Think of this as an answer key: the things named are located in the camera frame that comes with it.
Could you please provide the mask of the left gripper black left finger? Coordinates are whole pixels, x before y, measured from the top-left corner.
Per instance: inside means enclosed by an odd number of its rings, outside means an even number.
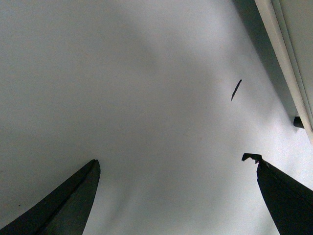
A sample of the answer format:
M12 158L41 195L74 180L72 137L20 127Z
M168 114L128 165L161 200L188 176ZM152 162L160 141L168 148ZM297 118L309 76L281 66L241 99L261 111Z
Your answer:
M81 235L100 179L91 160L43 200L0 230L2 235Z

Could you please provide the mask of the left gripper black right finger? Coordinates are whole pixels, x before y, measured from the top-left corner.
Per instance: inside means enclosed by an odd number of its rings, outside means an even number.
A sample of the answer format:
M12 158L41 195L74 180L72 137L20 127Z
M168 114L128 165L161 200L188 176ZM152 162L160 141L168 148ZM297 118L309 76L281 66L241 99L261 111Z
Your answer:
M266 162L260 154L244 153L242 161L248 158L258 165L257 182L279 234L311 235L313 191Z

